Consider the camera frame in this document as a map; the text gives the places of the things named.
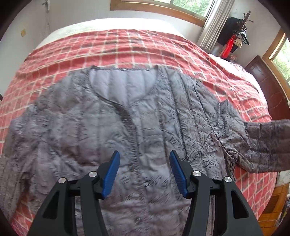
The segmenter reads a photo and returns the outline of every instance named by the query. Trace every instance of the blue rubber tip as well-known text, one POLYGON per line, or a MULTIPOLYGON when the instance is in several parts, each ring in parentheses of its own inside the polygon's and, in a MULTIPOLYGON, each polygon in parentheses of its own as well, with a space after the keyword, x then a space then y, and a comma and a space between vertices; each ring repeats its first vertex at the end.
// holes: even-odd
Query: blue rubber tip
POLYGON ((114 180, 117 175, 117 171, 120 165, 120 153, 116 152, 115 156, 113 157, 113 161, 108 169, 108 172, 104 178, 103 182, 103 190, 102 190, 102 197, 105 199, 112 190, 114 180))
POLYGON ((171 166, 178 190, 183 195, 183 197, 186 198, 186 196, 188 195, 188 190, 186 187, 186 178, 177 160, 177 157, 175 156, 173 151, 170 153, 169 162, 170 162, 170 166, 171 166))

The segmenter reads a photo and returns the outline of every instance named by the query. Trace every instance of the bed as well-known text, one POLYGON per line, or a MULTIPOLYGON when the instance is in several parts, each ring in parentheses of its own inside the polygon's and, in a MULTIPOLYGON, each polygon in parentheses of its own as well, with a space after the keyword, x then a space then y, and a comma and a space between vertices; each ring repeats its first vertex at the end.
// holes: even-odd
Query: bed
MULTIPOLYGON (((205 53, 166 22, 100 19, 55 31, 26 58, 0 106, 0 153, 10 121, 69 72, 91 65, 150 68, 156 64, 199 77, 219 101, 228 99, 245 121, 271 121, 259 84, 241 66, 205 53)), ((276 173, 249 174, 236 167, 235 177, 259 218, 272 195, 276 173)), ((23 192, 11 221, 19 235, 27 235, 34 218, 31 201, 23 192)))

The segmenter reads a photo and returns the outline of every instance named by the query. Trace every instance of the brick pattern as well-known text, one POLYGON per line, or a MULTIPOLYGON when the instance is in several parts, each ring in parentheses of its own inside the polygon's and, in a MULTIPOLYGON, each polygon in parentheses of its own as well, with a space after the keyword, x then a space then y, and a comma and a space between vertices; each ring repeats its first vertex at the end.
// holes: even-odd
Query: brick pattern
MULTIPOLYGON (((138 30, 108 30, 72 35, 34 50, 11 81, 0 106, 0 153, 12 119, 47 87, 68 72, 96 65, 100 67, 170 66, 203 84, 219 101, 228 99, 245 121, 268 122, 271 117, 255 87, 217 64, 190 41, 171 34, 138 30)), ((249 174, 236 168, 237 185, 257 218, 268 203, 276 173, 249 174)), ((19 235, 26 235, 34 216, 25 214, 28 196, 21 199, 12 220, 19 235)))

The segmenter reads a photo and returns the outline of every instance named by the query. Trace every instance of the dark wooden headboard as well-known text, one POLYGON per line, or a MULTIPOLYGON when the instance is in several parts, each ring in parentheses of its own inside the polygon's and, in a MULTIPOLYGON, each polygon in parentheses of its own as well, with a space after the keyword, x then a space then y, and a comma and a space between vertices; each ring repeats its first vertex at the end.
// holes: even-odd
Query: dark wooden headboard
POLYGON ((259 83, 268 103, 269 114, 273 120, 290 119, 290 109, 286 95, 272 71, 260 56, 256 56, 247 66, 259 83))

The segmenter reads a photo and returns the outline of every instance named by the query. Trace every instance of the window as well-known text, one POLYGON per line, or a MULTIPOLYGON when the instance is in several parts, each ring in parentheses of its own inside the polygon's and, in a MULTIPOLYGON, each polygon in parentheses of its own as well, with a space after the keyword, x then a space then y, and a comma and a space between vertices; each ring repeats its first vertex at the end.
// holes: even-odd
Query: window
POLYGON ((290 42, 284 31, 280 29, 275 40, 263 56, 280 82, 288 100, 290 99, 290 42))
POLYGON ((137 10, 173 16, 203 27, 214 0, 111 0, 110 10, 137 10))

